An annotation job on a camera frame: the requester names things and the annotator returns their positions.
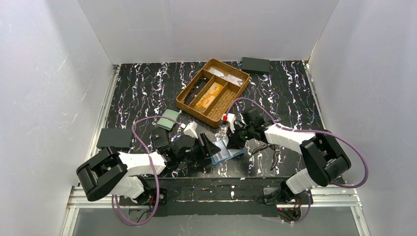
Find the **aluminium base frame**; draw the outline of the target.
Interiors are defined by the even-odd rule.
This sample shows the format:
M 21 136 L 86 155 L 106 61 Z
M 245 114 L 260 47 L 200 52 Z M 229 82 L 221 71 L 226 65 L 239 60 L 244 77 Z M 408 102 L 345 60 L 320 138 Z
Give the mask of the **aluminium base frame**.
M 275 178 L 163 178 L 168 199 L 142 226 L 115 216 L 111 197 L 87 201 L 74 187 L 63 236 L 367 236 L 370 234 L 356 190 L 318 187 L 300 208 L 264 205 Z

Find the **silver cards in tray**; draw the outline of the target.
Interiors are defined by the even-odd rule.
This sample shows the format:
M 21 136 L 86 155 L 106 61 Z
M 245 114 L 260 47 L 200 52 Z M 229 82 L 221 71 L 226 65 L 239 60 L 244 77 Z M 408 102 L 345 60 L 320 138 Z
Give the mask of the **silver cards in tray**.
M 216 69 L 215 67 L 211 67 L 208 70 L 210 73 L 228 81 L 229 83 L 232 83 L 238 87 L 241 87 L 243 85 L 243 80 L 241 78 L 238 78 L 232 74 L 228 74 L 226 72 L 221 72 L 220 70 Z

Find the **orange cards in tray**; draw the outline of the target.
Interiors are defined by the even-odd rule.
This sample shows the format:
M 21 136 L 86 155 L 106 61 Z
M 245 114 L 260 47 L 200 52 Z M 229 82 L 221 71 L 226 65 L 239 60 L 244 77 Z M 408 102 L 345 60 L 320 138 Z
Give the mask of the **orange cards in tray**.
M 217 95 L 223 89 L 223 85 L 220 83 L 214 82 L 207 92 L 202 96 L 202 98 L 197 102 L 196 108 L 205 108 L 207 109 L 209 105 L 214 101 Z

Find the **woven brown divided tray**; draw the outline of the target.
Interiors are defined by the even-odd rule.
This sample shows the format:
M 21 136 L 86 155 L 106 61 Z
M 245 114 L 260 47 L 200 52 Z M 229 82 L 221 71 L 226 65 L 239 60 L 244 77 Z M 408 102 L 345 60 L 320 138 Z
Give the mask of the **woven brown divided tray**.
M 231 103 L 250 81 L 248 73 L 217 59 L 210 59 L 176 97 L 177 107 L 217 128 Z

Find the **black box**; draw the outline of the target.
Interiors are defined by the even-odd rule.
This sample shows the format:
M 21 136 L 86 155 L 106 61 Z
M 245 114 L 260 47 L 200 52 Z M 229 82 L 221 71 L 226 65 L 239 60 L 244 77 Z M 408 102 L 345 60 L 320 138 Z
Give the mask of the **black box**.
M 130 129 L 102 128 L 96 147 L 103 149 L 115 147 L 117 150 L 128 150 L 132 147 L 133 133 Z
M 267 74 L 270 71 L 268 59 L 243 57 L 241 70 L 247 73 Z

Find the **green card holder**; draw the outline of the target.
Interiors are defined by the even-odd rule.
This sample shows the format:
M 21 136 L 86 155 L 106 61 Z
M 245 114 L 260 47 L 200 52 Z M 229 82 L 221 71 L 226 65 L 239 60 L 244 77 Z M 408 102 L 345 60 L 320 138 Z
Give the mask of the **green card holder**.
M 160 128 L 170 131 L 176 124 L 174 121 L 177 121 L 179 117 L 179 112 L 166 109 L 164 113 L 162 114 L 162 116 L 164 118 L 160 118 L 158 122 L 156 123 L 156 125 Z

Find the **black cards in tray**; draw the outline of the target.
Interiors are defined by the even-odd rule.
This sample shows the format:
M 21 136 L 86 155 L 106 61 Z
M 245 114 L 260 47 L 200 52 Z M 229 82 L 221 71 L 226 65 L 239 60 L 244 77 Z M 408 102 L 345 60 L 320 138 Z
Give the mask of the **black cards in tray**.
M 185 97 L 184 104 L 189 105 L 194 98 L 200 93 L 200 91 L 204 88 L 204 86 L 209 81 L 208 78 L 202 76 L 198 79 L 198 81 L 193 85 L 193 87 L 190 89 L 188 94 Z

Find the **black box at left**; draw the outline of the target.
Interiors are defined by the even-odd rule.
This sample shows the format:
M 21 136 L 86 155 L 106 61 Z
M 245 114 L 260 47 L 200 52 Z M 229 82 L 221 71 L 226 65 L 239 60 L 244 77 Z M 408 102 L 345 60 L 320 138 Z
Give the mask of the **black box at left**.
M 117 150 L 128 150 L 132 147 L 133 133 L 130 129 L 102 128 L 96 147 L 103 149 L 115 147 Z

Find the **black card holder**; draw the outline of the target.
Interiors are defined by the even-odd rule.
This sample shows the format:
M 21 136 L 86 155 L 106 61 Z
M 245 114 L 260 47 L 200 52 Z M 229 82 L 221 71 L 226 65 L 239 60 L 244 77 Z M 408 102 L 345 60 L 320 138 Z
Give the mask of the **black card holder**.
M 168 131 L 164 128 L 157 127 L 150 131 L 151 142 L 156 149 L 164 149 L 170 145 Z

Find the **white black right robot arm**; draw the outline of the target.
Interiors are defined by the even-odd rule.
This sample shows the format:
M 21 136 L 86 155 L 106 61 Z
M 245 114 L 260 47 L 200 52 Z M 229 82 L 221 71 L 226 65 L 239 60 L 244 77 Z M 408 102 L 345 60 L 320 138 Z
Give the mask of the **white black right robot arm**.
M 304 133 L 265 120 L 255 108 L 242 113 L 243 121 L 234 114 L 224 114 L 229 123 L 228 149 L 241 149 L 255 139 L 269 145 L 278 145 L 299 153 L 305 168 L 281 182 L 273 196 L 290 198 L 308 189 L 326 187 L 350 169 L 351 162 L 337 140 L 327 133 Z

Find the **black box at back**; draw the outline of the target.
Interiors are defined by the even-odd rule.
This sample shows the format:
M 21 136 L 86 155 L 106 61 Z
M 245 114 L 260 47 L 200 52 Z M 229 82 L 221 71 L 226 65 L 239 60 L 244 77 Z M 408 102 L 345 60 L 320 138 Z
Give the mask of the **black box at back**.
M 247 73 L 267 74 L 270 71 L 268 59 L 243 57 L 241 70 Z

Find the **light blue card holder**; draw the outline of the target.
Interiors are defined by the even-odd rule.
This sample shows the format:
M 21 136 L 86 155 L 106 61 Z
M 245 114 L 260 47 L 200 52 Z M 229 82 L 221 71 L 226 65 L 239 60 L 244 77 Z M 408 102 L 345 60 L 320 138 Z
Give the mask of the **light blue card holder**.
M 218 148 L 220 148 L 220 152 L 210 157 L 213 165 L 217 165 L 219 163 L 225 162 L 229 159 L 232 159 L 234 157 L 241 156 L 244 154 L 244 150 L 242 148 L 227 149 L 228 142 L 229 142 L 229 138 L 225 137 L 213 143 Z

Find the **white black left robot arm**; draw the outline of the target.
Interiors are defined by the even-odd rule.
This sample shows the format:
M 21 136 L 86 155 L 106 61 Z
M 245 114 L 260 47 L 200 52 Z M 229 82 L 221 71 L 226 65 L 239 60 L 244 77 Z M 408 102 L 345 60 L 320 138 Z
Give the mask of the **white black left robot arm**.
M 81 164 L 76 175 L 87 200 L 94 202 L 109 194 L 136 199 L 146 191 L 140 175 L 157 176 L 182 161 L 210 158 L 221 151 L 204 133 L 184 134 L 174 142 L 153 135 L 152 142 L 156 151 L 150 154 L 131 154 L 106 147 Z

